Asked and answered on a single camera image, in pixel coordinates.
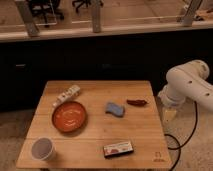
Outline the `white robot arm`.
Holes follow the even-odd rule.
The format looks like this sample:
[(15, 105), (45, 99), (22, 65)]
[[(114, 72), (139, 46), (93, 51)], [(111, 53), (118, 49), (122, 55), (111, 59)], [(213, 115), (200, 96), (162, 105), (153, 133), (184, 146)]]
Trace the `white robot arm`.
[(202, 60), (192, 60), (167, 71), (167, 84), (158, 93), (163, 104), (163, 123), (176, 116), (187, 98), (213, 112), (213, 84), (206, 81), (209, 74), (209, 66)]

